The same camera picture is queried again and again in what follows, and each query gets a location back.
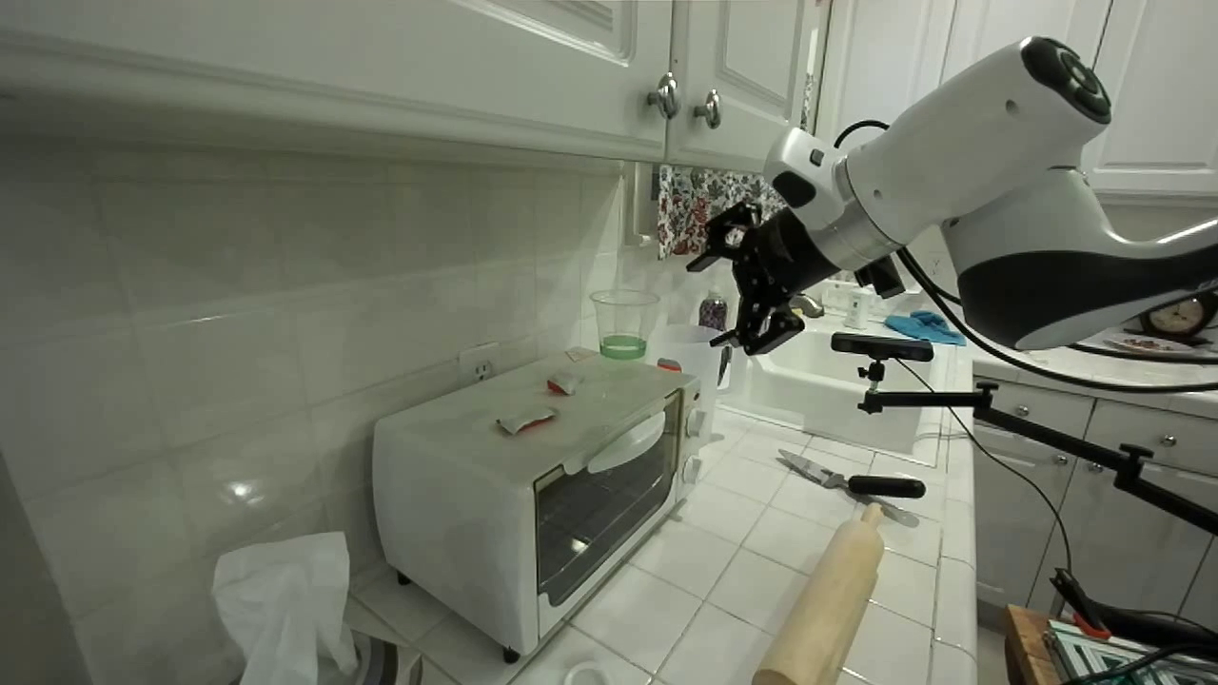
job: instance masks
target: toaster oven glass window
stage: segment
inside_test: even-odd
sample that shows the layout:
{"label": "toaster oven glass window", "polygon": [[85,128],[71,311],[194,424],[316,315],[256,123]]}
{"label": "toaster oven glass window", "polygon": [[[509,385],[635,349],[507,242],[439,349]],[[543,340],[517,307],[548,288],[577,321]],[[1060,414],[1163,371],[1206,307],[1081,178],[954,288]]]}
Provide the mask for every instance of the toaster oven glass window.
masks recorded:
{"label": "toaster oven glass window", "polygon": [[681,464],[681,401],[661,438],[609,472],[559,475],[536,491],[536,593],[564,604],[671,494]]}

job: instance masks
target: cabinet knob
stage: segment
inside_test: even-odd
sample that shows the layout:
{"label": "cabinet knob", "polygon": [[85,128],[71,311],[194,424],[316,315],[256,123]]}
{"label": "cabinet knob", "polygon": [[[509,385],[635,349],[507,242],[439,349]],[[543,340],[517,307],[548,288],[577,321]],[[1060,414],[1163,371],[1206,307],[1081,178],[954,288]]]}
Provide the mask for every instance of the cabinet knob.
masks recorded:
{"label": "cabinet knob", "polygon": [[718,100],[718,90],[710,86],[709,100],[687,112],[687,117],[692,117],[692,123],[705,117],[709,128],[718,128],[718,123],[723,123],[723,100]]}
{"label": "cabinet knob", "polygon": [[656,105],[661,117],[679,117],[681,84],[673,71],[659,78],[659,84],[646,90],[646,105]]}

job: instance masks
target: toaster oven handle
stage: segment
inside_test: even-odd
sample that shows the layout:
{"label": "toaster oven handle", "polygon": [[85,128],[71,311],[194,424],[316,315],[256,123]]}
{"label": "toaster oven handle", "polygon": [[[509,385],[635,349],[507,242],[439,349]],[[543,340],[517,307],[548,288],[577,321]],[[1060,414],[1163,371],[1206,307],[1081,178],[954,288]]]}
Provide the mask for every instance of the toaster oven handle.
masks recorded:
{"label": "toaster oven handle", "polygon": [[638,459],[642,454],[656,448],[656,442],[661,438],[661,428],[665,428],[665,412],[656,412],[649,418],[642,418],[630,432],[623,432],[619,438],[611,438],[600,454],[592,454],[586,459],[586,472],[611,472],[619,464]]}

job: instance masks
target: white cabinet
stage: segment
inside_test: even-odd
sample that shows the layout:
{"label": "white cabinet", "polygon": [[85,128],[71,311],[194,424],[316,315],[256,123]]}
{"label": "white cabinet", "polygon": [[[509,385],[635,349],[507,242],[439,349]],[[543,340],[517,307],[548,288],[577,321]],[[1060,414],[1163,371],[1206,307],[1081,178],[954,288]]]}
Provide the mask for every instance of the white cabinet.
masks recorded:
{"label": "white cabinet", "polygon": [[838,0],[830,17],[817,136],[897,117],[944,78],[954,0]]}
{"label": "white cabinet", "polygon": [[1120,0],[1097,71],[1116,100],[1093,183],[1109,193],[1218,198],[1218,5]]}
{"label": "white cabinet", "polygon": [[[1093,401],[1025,385],[998,385],[993,409],[1073,438],[1087,432],[1093,414]],[[1073,459],[1043,442],[1027,442],[984,424],[977,424],[977,442],[1000,459],[993,464],[973,448],[977,598],[993,604],[1027,604],[1043,557],[1058,533],[1045,503],[1025,480],[1060,505]]]}
{"label": "white cabinet", "polygon": [[85,95],[635,160],[665,144],[642,90],[671,67],[671,0],[0,0],[0,34],[16,103]]}
{"label": "white cabinet", "polygon": [[681,0],[671,123],[679,165],[761,166],[805,100],[805,51],[827,0]]}
{"label": "white cabinet", "polygon": [[1218,627],[1218,544],[1215,541],[1182,598],[1182,615]]}
{"label": "white cabinet", "polygon": [[[827,0],[0,0],[0,125],[285,123],[761,166],[799,123],[821,17]],[[665,71],[679,86],[646,105]]]}
{"label": "white cabinet", "polygon": [[1093,66],[1109,5],[1110,0],[958,0],[944,78],[954,78],[977,59],[1027,34],[1050,34],[1073,45],[1083,66]]}
{"label": "white cabinet", "polygon": [[1021,485],[1031,480],[1050,503],[1060,503],[1069,485],[1067,458],[988,458],[973,454],[977,480],[977,598],[993,604],[1027,604],[1035,571],[1054,536],[1054,516],[1043,499]]}
{"label": "white cabinet", "polygon": [[[1218,480],[1171,470],[1145,470],[1145,480],[1218,505]],[[1182,604],[1211,544],[1206,533],[1116,491],[1110,472],[1101,470],[1073,472],[1060,515],[1073,541],[1073,575],[1093,598],[1163,613]],[[1039,571],[1039,610],[1050,604],[1054,566],[1060,566],[1060,544]]]}
{"label": "white cabinet", "polygon": [[1142,445],[1154,454],[1154,464],[1218,475],[1215,418],[1101,402],[1087,442],[1109,448]]}

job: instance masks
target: cabinet door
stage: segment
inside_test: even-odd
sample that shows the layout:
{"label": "cabinet door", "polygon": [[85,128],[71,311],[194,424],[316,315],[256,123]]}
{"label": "cabinet door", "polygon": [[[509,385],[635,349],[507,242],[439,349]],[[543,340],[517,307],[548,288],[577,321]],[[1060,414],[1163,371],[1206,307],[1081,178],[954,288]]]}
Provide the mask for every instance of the cabinet door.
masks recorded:
{"label": "cabinet door", "polygon": [[817,136],[897,117],[944,78],[954,0],[838,0],[830,17]]}
{"label": "cabinet door", "polygon": [[805,45],[827,0],[681,0],[673,71],[681,113],[671,125],[679,165],[761,166],[805,100]]}
{"label": "cabinet door", "polygon": [[[629,155],[661,155],[665,142],[642,95],[671,67],[671,0],[0,0],[4,29],[129,71],[257,86],[247,112],[157,90],[224,113],[309,90],[434,136]],[[111,95],[146,90],[115,79]]]}
{"label": "cabinet door", "polygon": [[944,78],[1027,34],[1050,34],[1093,66],[1109,5],[1110,0],[958,0]]}
{"label": "cabinet door", "polygon": [[1215,541],[1182,598],[1182,615],[1218,627],[1218,544]]}
{"label": "cabinet door", "polygon": [[[1054,503],[1069,485],[1067,458],[998,458],[1005,470],[1027,475]],[[1043,499],[1005,472],[988,458],[973,454],[977,480],[977,598],[993,604],[1027,604],[1035,571],[1054,536],[1054,516]]]}
{"label": "cabinet door", "polygon": [[[1093,414],[1093,401],[1043,393],[1043,388],[1027,388],[1027,385],[998,385],[993,409],[1005,414],[1021,414],[1027,424],[1073,434],[1073,438],[1081,438],[1087,432],[1087,414]],[[1054,454],[1043,442],[998,432],[988,424],[977,424],[977,438],[982,438],[982,445],[988,445],[998,454],[1021,454],[1021,458],[1050,458]]]}
{"label": "cabinet door", "polygon": [[[1145,480],[1218,505],[1218,480],[1171,470],[1145,470]],[[1093,464],[1073,472],[1060,515],[1073,541],[1077,582],[1093,598],[1163,613],[1182,604],[1191,575],[1211,544],[1204,530],[1191,530],[1187,520],[1116,491],[1110,472]],[[1045,610],[1045,579],[1054,566],[1060,566],[1058,544],[1039,571],[1039,610]]]}
{"label": "cabinet door", "polygon": [[1097,190],[1218,198],[1215,27],[1215,0],[1110,5],[1097,71],[1116,123],[1097,142]]}
{"label": "cabinet door", "polygon": [[1130,402],[1097,402],[1087,442],[1120,448],[1142,445],[1154,464],[1218,475],[1218,428],[1194,414],[1145,412]]}

